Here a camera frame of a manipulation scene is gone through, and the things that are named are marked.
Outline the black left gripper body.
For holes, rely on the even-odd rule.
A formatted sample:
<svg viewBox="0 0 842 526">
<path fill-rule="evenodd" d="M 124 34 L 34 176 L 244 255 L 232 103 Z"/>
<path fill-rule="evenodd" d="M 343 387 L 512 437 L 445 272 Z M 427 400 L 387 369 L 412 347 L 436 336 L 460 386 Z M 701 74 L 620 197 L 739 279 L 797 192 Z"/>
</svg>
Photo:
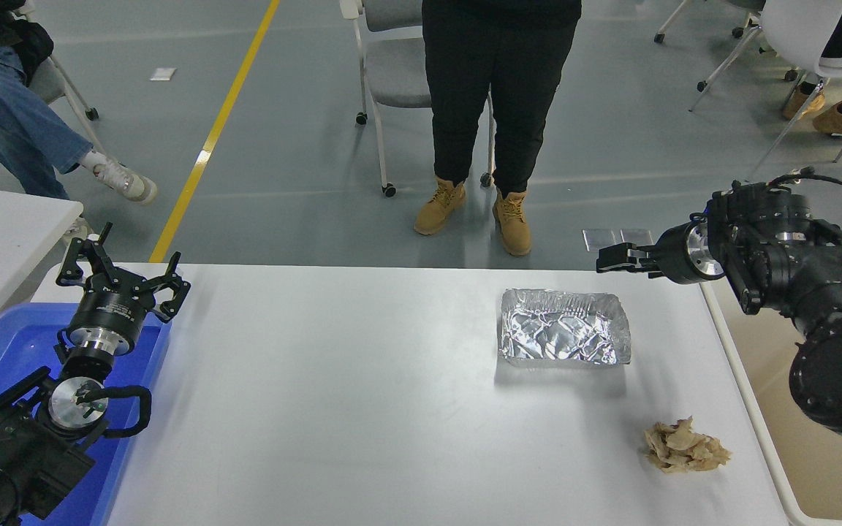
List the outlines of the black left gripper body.
<svg viewBox="0 0 842 526">
<path fill-rule="evenodd" d="M 67 327 L 74 346 L 134 346 L 153 309 L 147 291 L 116 291 L 83 284 L 83 298 Z"/>
</svg>

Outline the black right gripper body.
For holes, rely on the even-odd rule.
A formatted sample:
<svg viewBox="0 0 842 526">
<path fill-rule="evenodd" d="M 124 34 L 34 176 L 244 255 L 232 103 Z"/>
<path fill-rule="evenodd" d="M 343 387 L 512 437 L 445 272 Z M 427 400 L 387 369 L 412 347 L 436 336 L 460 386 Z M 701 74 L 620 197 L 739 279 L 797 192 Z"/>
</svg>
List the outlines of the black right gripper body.
<svg viewBox="0 0 842 526">
<path fill-rule="evenodd" d="M 674 283 L 693 284 L 701 282 L 697 267 L 692 263 L 688 249 L 689 234 L 695 224 L 679 224 L 665 230 L 659 236 L 653 250 L 653 259 L 659 273 Z"/>
</svg>

